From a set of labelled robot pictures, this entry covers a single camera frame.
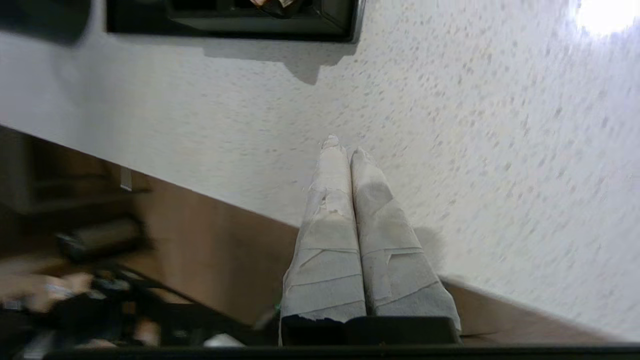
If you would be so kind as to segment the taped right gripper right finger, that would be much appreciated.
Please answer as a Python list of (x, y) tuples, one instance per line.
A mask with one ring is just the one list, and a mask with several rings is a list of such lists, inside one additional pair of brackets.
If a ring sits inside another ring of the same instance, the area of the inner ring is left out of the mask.
[(457, 305), (426, 255), (409, 217), (373, 156), (350, 160), (353, 207), (365, 290), (363, 341), (386, 345), (457, 346)]

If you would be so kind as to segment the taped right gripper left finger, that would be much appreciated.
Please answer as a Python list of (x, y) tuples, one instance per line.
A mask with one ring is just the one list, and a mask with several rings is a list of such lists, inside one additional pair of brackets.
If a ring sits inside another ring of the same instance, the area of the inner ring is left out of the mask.
[(332, 134), (321, 146), (283, 277), (281, 346), (341, 341), (345, 323), (367, 315), (360, 252), (349, 157)]

